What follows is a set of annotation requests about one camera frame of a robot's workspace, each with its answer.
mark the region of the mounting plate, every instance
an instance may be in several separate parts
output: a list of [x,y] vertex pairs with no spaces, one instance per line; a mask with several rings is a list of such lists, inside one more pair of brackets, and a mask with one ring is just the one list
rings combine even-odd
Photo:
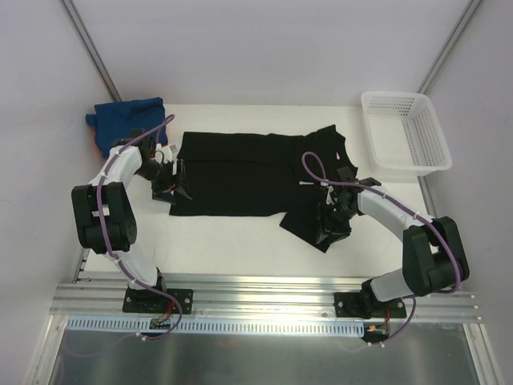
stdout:
[[[176,301],[182,306],[184,314],[190,314],[192,312],[193,290],[168,289],[167,292],[169,295],[176,298]],[[132,298],[130,295],[131,290],[128,289],[125,292],[125,298],[123,300],[124,313],[164,314],[168,311],[168,301],[160,295],[152,295],[147,298]],[[173,306],[172,314],[178,314],[176,306]]]
[[[354,312],[349,309],[351,304],[357,306],[359,303],[358,292],[349,293],[335,293],[335,314],[337,318],[358,318]],[[386,311],[390,310],[390,318],[406,318],[406,308],[404,302],[400,299],[393,299],[392,301],[383,302],[380,309],[376,309],[372,312],[372,318],[386,318]]]

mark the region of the blue fabric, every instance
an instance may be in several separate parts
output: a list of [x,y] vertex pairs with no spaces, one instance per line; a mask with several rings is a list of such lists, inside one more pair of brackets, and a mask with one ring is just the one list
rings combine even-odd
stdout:
[[[137,128],[144,131],[161,124],[165,117],[162,98],[132,100],[95,105],[96,114],[86,115],[86,122],[95,130],[95,142],[103,158],[109,157],[112,143],[118,139],[130,137]],[[160,132],[159,142],[168,144],[166,130]]]

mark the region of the black mounting base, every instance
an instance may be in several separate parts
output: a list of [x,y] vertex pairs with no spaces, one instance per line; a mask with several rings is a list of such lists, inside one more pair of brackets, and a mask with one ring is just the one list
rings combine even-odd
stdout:
[[[182,306],[184,314],[192,312],[194,291],[190,289],[167,289],[167,293],[176,298]],[[123,300],[124,313],[150,313],[165,314],[168,311],[169,301],[162,295],[154,294],[148,290],[127,289]],[[173,306],[172,314],[178,314]]]
[[[364,313],[360,308],[360,293],[335,293],[335,314],[338,318],[361,318]],[[380,302],[379,308],[371,311],[371,318],[386,318],[387,310],[390,311],[390,318],[406,318],[406,308],[400,299],[393,299],[388,302]]]

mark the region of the folded black garment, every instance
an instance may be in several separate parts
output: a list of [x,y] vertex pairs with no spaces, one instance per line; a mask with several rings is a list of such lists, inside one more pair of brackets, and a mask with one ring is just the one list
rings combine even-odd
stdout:
[[[178,157],[185,160],[192,200],[176,194],[177,204],[170,214],[267,217],[311,213],[315,202],[325,197],[319,183],[303,168],[301,156],[306,151],[319,155],[328,178],[336,178],[337,169],[345,166],[356,175],[357,168],[345,152],[345,138],[334,125],[306,136],[185,132]],[[308,157],[307,164],[321,176],[314,158]]]

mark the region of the blue cloth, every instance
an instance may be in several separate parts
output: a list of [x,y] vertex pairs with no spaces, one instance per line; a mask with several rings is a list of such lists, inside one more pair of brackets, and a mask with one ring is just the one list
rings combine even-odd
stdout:
[[[130,137],[130,132],[137,128],[144,131],[154,128],[165,117],[162,98],[96,104],[95,111],[96,114],[86,115],[86,122],[94,128],[96,146],[105,159],[115,140]],[[168,144],[165,129],[160,132],[159,143]]]

